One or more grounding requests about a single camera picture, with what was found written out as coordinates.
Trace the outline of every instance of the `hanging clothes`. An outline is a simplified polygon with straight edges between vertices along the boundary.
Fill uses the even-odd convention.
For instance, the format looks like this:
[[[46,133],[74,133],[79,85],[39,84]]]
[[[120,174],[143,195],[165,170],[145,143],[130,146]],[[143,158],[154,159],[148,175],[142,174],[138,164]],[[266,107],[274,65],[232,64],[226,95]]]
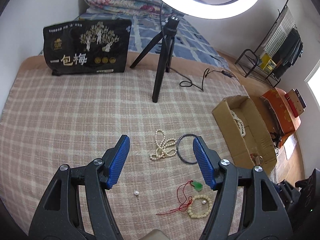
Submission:
[[[277,64],[273,74],[279,79],[303,53],[303,43],[299,32],[293,28],[272,60]]]

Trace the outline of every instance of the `ring light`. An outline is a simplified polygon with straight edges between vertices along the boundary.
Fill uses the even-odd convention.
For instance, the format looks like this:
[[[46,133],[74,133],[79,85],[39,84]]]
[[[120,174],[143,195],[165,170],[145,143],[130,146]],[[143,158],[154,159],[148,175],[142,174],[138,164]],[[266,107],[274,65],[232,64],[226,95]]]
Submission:
[[[235,0],[229,4],[210,5],[195,0],[162,0],[172,8],[194,17],[225,19],[250,9],[258,0]]]

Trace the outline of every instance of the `green pendant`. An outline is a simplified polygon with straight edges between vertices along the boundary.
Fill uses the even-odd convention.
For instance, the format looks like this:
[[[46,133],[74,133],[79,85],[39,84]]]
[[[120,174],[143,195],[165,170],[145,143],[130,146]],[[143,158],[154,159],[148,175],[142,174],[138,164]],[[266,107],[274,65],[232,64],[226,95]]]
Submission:
[[[196,191],[200,191],[202,190],[203,186],[200,182],[197,182],[197,181],[193,181],[191,182],[191,185],[195,188]]]

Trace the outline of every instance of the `silver bolt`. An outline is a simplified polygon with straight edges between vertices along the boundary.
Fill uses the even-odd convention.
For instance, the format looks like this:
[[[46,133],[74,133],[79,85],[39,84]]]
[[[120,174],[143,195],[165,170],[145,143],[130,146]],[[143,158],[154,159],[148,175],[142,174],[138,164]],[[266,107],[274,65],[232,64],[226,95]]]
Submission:
[[[95,159],[94,161],[93,161],[93,164],[94,165],[100,165],[102,163],[102,159]]]
[[[254,167],[254,170],[255,170],[256,172],[261,172],[261,171],[263,171],[262,167],[260,167],[260,166],[255,166],[255,167]]]
[[[223,166],[228,166],[228,165],[230,164],[230,161],[228,161],[228,160],[226,160],[226,159],[223,159],[223,160],[221,160],[221,164],[222,164]]]
[[[61,171],[66,171],[67,169],[68,169],[68,165],[66,165],[66,164],[63,164],[60,166]]]

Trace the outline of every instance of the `red string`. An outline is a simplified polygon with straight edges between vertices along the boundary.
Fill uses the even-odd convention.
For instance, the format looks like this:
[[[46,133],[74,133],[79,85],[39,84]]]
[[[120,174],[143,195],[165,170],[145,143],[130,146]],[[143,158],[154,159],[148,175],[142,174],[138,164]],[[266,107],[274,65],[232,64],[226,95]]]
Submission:
[[[182,184],[177,188],[177,199],[178,199],[179,203],[181,204],[178,208],[171,209],[170,212],[168,212],[168,213],[156,214],[156,215],[168,215],[168,214],[172,214],[172,213],[177,212],[177,211],[185,212],[188,209],[188,206],[190,206],[191,203],[192,203],[192,196],[189,196],[187,198],[186,194],[184,193],[184,188],[186,187],[186,185],[191,185],[191,182],[193,182],[193,180],[189,180],[187,183]],[[183,186],[182,193],[183,193],[184,198],[185,198],[185,201],[183,201],[183,202],[180,201],[179,195],[178,195],[178,191],[182,186]]]

